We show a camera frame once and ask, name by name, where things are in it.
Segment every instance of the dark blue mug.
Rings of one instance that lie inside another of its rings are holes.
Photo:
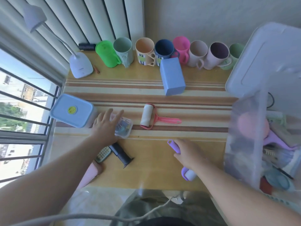
[[[157,64],[160,66],[162,59],[169,59],[172,56],[179,57],[180,53],[175,49],[172,42],[167,39],[161,39],[156,42],[155,54],[157,57]]]

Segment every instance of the lamp head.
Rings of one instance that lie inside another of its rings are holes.
[[[47,17],[44,14],[42,8],[38,6],[27,4],[23,8],[23,12],[26,27],[30,31],[30,33],[32,33],[40,25],[47,21]]]

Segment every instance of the pink mug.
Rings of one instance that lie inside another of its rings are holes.
[[[214,42],[210,45],[206,58],[204,59],[204,68],[211,70],[215,66],[225,67],[233,62],[233,59],[229,57],[230,51],[224,43]]]
[[[180,53],[179,61],[186,64],[189,60],[190,41],[185,36],[178,36],[172,41],[175,49]]]

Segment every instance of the blue box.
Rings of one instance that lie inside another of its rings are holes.
[[[178,57],[161,60],[160,73],[166,96],[184,92],[186,84]]]

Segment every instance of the person's arm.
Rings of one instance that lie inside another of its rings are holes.
[[[205,184],[233,226],[300,225],[301,216],[246,186],[210,163],[189,140],[175,140],[181,154],[174,156]]]
[[[0,226],[60,212],[100,150],[117,141],[123,110],[110,121],[112,111],[96,118],[92,134],[76,148],[0,189]]]

